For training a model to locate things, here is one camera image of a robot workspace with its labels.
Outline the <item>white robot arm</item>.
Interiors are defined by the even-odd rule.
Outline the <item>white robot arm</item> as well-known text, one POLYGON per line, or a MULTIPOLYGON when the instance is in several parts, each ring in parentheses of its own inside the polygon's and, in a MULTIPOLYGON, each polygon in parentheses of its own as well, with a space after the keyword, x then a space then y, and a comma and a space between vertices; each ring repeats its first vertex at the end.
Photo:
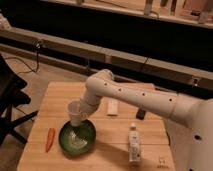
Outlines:
POLYGON ((115 82, 108 69, 89 76, 85 87, 80 98, 83 116, 95 113, 101 99, 110 97, 170 119, 192 131, 187 171, 213 171, 213 98, 126 87, 115 82))

